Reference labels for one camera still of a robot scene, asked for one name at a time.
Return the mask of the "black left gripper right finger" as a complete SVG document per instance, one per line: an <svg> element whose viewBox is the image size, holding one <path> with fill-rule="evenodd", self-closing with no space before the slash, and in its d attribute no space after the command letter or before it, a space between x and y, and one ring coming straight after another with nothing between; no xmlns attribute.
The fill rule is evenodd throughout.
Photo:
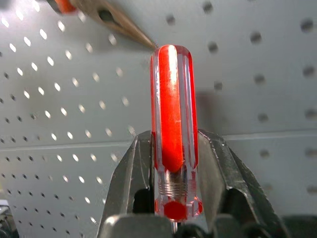
<svg viewBox="0 0 317 238"><path fill-rule="evenodd" d="M198 176L213 238L290 238L250 169L217 134L198 132Z"/></svg>

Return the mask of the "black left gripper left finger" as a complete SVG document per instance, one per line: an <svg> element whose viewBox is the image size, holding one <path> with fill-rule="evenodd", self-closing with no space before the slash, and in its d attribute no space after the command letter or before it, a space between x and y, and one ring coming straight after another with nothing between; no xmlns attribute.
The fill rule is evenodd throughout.
<svg viewBox="0 0 317 238"><path fill-rule="evenodd" d="M113 215L154 213L154 165L151 132L138 134L114 170L96 238L104 238Z"/></svg>

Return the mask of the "white pegboard panel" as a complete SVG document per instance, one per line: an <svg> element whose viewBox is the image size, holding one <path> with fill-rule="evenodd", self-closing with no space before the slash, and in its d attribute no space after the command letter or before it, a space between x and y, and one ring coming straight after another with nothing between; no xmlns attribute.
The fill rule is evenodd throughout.
<svg viewBox="0 0 317 238"><path fill-rule="evenodd" d="M317 0L109 0L194 61L198 127L280 217L317 216ZM111 175L151 128L151 50L81 11L0 0L0 202L22 238L95 238Z"/></svg>

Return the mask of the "orange and black pliers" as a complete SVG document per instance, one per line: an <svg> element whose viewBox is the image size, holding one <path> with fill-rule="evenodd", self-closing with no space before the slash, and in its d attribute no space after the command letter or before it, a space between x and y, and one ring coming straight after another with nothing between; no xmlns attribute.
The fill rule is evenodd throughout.
<svg viewBox="0 0 317 238"><path fill-rule="evenodd" d="M114 30L135 42L155 49L155 43L116 5L107 0L45 0L59 14L78 11L97 23Z"/></svg>

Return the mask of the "red clear screwdriver handle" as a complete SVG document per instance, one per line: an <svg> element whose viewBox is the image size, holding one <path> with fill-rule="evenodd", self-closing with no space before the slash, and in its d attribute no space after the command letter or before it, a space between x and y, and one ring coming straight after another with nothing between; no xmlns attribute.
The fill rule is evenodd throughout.
<svg viewBox="0 0 317 238"><path fill-rule="evenodd" d="M174 231L203 210L198 188L198 127L189 50L164 45L151 57L152 159L158 197L154 210Z"/></svg>

